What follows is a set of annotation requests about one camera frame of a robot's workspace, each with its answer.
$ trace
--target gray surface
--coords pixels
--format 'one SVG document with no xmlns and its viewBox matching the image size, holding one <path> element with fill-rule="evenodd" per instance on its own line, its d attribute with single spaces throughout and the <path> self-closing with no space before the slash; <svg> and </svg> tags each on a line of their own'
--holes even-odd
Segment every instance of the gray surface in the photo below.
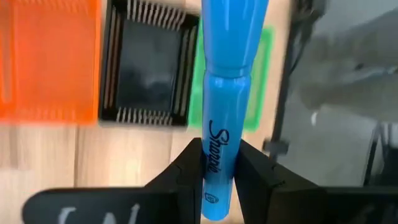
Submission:
<svg viewBox="0 0 398 224">
<path fill-rule="evenodd" d="M 326 104 L 320 108 L 317 123 L 312 126 L 313 111 L 304 106 L 298 89 L 308 83 L 338 85 L 347 80 L 353 81 L 358 76 L 360 79 L 369 75 L 352 72 L 359 63 L 355 57 L 330 59 L 335 44 L 331 40 L 341 40 L 336 36 L 347 34 L 346 31 L 350 28 L 369 22 L 396 7 L 396 0 L 330 1 L 328 12 L 316 25 L 316 37 L 309 44 L 290 80 L 291 88 L 282 129 L 282 139 L 287 140 L 290 147 L 286 156 L 279 157 L 281 164 L 316 184 L 362 185 L 369 145 L 377 121 L 344 107 Z M 382 164 L 379 162 L 379 151 L 376 160 L 376 169 L 380 170 Z"/>
</svg>

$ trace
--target wooden surface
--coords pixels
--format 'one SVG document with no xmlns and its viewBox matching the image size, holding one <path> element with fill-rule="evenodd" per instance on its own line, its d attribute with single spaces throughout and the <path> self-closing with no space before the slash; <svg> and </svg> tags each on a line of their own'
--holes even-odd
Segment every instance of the wooden surface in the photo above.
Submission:
<svg viewBox="0 0 398 224">
<path fill-rule="evenodd" d="M 200 12 L 200 0 L 163 1 Z M 274 125 L 290 1 L 271 0 L 267 12 L 266 25 L 274 28 L 275 36 L 264 110 L 260 128 L 243 136 L 258 149 Z M 0 223 L 22 223 L 22 204 L 43 189 L 144 185 L 197 136 L 200 130 L 1 125 Z M 233 194 L 224 222 L 242 223 L 236 192 Z"/>
</svg>

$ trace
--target small logo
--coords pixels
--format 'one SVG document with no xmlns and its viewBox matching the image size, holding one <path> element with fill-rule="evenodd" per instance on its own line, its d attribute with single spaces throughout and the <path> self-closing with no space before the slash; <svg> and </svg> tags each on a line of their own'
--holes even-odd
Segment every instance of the small logo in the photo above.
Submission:
<svg viewBox="0 0 398 224">
<path fill-rule="evenodd" d="M 229 132 L 227 129 L 221 129 L 217 134 L 211 130 L 213 120 L 209 121 L 209 154 L 207 155 L 207 172 L 217 174 L 220 169 L 221 148 L 228 145 Z"/>
<path fill-rule="evenodd" d="M 206 201 L 210 203 L 217 203 L 218 202 L 218 197 L 211 195 L 209 193 L 205 193 L 205 199 Z"/>
</svg>

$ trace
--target plastic bin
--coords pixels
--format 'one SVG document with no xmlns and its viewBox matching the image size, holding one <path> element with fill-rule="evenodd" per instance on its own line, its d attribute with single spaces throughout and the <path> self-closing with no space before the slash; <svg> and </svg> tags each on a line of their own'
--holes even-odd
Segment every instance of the plastic bin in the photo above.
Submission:
<svg viewBox="0 0 398 224">
<path fill-rule="evenodd" d="M 94 123 L 101 0 L 0 0 L 0 121 Z"/>
<path fill-rule="evenodd" d="M 199 17 L 143 0 L 110 0 L 99 120 L 187 126 Z"/>
</svg>

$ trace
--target sharpie highlighter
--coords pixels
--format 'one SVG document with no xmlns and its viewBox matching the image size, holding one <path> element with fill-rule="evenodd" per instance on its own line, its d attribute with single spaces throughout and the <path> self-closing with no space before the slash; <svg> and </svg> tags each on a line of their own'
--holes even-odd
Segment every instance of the sharpie highlighter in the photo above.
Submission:
<svg viewBox="0 0 398 224">
<path fill-rule="evenodd" d="M 206 57 L 202 214 L 213 221 L 224 219 L 229 212 L 250 73 L 267 6 L 268 0 L 202 0 Z"/>
</svg>

